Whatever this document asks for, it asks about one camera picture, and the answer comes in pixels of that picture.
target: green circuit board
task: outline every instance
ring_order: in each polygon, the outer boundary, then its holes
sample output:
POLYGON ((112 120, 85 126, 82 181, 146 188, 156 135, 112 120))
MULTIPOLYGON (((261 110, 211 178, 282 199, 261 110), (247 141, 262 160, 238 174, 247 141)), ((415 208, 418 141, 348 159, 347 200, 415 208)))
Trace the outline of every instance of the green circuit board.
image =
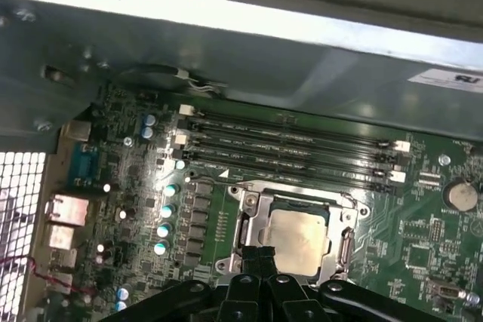
MULTIPOLYGON (((232 252, 239 214, 227 189, 255 179, 345 192, 369 206, 371 215, 355 229, 349 269, 354 283, 443 320, 481 317, 480 304, 440 298, 428 282, 444 281, 466 293, 483 294, 483 158, 471 142, 228 100, 108 86, 90 141, 76 147, 67 189, 100 196, 90 204, 91 235, 78 248, 73 283, 101 291, 89 303, 56 312, 54 320, 101 320, 115 312, 116 291, 122 286, 130 292, 124 301, 130 305, 157 293, 170 279, 214 284, 220 276, 215 263, 232 252), (180 105, 199 113, 180 117, 180 105), (146 131, 147 115, 155 123, 146 131), (186 126, 180 126, 180 119, 191 118, 201 119, 189 126, 200 127, 201 136, 177 141, 177 130, 186 126), (132 144, 126 146, 126 138, 132 144), (393 170, 405 178, 391 180, 393 170), (195 212, 197 184, 186 178, 200 176, 210 180, 202 185, 209 205, 195 212), (111 189, 103 195, 106 184, 111 189), (174 186, 173 195, 163 194, 167 185, 174 186), (458 210, 449 204, 448 192, 455 185, 474 191, 475 204, 467 207, 464 203, 473 199, 462 201, 456 194, 455 203, 464 205, 458 204, 458 210), (172 207, 169 217, 163 214, 166 205, 172 207), (135 215, 119 219, 120 211, 128 209, 135 215), (202 229, 194 242, 193 218, 202 229), (171 230, 161 238, 157 231, 163 223, 171 230), (96 245, 104 241, 113 242, 115 255, 100 265, 96 245), (155 251, 160 241, 166 248, 162 255, 155 251)), ((58 264, 59 255, 68 251, 55 253, 58 264)))

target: screw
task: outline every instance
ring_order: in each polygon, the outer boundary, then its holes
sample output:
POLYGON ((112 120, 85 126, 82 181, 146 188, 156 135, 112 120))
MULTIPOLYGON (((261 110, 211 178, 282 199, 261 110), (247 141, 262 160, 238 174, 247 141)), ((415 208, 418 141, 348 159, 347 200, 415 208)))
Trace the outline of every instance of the screw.
POLYGON ((37 128, 38 132, 47 132, 52 129, 53 124, 49 121, 36 121, 35 127, 37 128))
POLYGON ((189 288, 189 291, 197 293, 197 292, 201 292, 204 288, 205 286, 203 284, 197 283, 197 284, 193 284, 191 288, 189 288))
POLYGON ((233 317, 236 320, 241 320, 243 318, 243 313, 241 311, 234 311, 233 312, 233 317))
POLYGON ((124 143, 124 146, 131 147, 134 144, 134 140, 131 139, 130 137, 125 137, 122 140, 122 143, 124 143))
POLYGON ((257 203, 257 198, 255 198, 253 195, 249 195, 245 199, 245 205, 247 207, 253 207, 257 203))
POLYGON ((451 158, 448 155, 441 154, 439 155, 438 162, 441 166, 448 166, 451 164, 451 158))
POLYGON ((17 9, 14 14, 23 22, 35 22, 37 19, 37 16, 32 11, 25 8, 17 9))
POLYGON ((240 278, 240 283, 251 283, 253 281, 253 278, 250 277, 249 275, 244 275, 243 277, 240 278))
POLYGON ((89 72, 89 69, 90 69, 90 67, 89 67, 88 64, 82 64, 81 65, 81 71, 83 71, 83 72, 89 72))
POLYGON ((8 25, 8 18, 7 17, 0 17, 0 28, 8 25))
POLYGON ((342 290, 342 286, 338 283, 329 283, 327 288, 333 292, 340 292, 342 290))
POLYGON ((82 52, 82 56, 86 60, 89 60, 90 58, 92 58, 92 50, 90 48, 85 48, 84 52, 82 52))
POLYGON ((102 62, 99 62, 97 66, 101 69, 109 69, 109 64, 107 63, 106 60, 103 60, 102 62))
POLYGON ((287 277, 286 275, 279 275, 277 278, 276 278, 277 282, 279 283, 287 283, 290 278, 287 277))

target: cpu socket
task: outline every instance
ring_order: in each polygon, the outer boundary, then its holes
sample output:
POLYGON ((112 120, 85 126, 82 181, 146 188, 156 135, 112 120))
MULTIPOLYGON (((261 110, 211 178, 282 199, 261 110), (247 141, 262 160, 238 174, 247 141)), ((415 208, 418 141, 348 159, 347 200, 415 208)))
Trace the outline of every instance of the cpu socket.
POLYGON ((279 272, 318 286, 347 279, 358 219, 370 209, 346 193, 254 180, 228 188, 240 203, 232 254, 221 274, 239 273, 243 246, 272 246, 279 272))

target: blue capacitor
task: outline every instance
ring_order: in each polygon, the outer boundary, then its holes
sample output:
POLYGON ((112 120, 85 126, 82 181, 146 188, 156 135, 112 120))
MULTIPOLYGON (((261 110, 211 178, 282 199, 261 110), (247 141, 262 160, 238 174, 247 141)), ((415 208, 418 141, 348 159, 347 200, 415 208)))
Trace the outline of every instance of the blue capacitor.
POLYGON ((154 126, 154 124, 156 123, 156 117, 154 115, 146 115, 146 117, 144 118, 144 124, 146 126, 154 126))
POLYGON ((158 229, 156 230, 156 234, 160 237, 160 238, 166 238, 169 234, 169 232, 171 231, 171 224, 167 223, 167 222, 164 222, 161 224, 161 226, 158 227, 158 229))
POLYGON ((154 254, 157 256, 162 256, 163 254, 166 253, 166 250, 168 250, 168 242, 167 241, 160 241, 159 243, 156 243, 154 246, 154 254))
POLYGON ((152 135, 154 135, 154 131, 152 130, 151 127, 145 127, 141 130, 141 137, 144 139, 149 140, 152 135))
POLYGON ((119 288, 118 291, 115 293, 119 300, 125 301, 129 298, 129 292, 125 288, 119 288))
POLYGON ((163 190, 163 194, 165 194, 165 196, 168 196, 170 198, 171 196, 174 196, 178 192, 178 189, 179 189, 178 185, 175 185, 175 184, 166 185, 165 189, 163 190))
POLYGON ((165 205, 161 208, 161 218, 170 218, 175 209, 174 205, 165 205))
POLYGON ((119 312, 119 311, 122 311, 123 309, 126 309, 127 306, 124 302, 117 302, 115 305, 114 305, 114 309, 116 312, 119 312))

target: white wire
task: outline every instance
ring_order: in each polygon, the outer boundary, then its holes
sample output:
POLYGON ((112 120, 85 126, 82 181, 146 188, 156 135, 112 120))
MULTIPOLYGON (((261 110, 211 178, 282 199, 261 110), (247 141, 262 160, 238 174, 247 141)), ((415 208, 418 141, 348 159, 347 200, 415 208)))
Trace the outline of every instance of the white wire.
POLYGON ((198 92, 218 92, 218 90, 213 86, 197 86, 193 80, 188 80, 189 86, 198 92))

